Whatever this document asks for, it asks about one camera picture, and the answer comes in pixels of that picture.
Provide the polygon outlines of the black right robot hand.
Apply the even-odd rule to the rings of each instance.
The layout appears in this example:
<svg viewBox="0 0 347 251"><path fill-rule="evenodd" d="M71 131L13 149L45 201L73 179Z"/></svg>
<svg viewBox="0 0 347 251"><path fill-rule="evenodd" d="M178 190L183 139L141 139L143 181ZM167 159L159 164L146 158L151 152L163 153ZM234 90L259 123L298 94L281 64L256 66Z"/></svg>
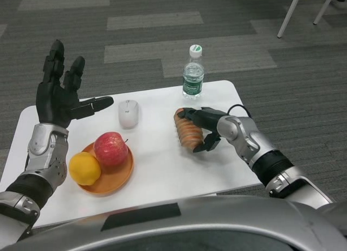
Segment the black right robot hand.
<svg viewBox="0 0 347 251"><path fill-rule="evenodd" d="M221 141L218 121L226 115L210 107L178 109L174 121L181 145L193 153L213 150Z"/></svg>

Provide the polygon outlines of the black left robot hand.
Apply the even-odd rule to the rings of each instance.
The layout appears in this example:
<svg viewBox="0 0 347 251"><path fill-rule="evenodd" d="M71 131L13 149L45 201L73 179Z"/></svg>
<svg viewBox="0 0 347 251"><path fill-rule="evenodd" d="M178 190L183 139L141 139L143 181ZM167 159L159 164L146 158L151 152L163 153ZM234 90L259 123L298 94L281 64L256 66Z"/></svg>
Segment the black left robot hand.
<svg viewBox="0 0 347 251"><path fill-rule="evenodd" d="M55 40L43 65L43 80L36 93L36 110L40 123L67 128L74 119L82 119L106 109L114 103L111 96L81 101L78 90L81 86L85 59L78 56L64 71L65 48Z"/></svg>

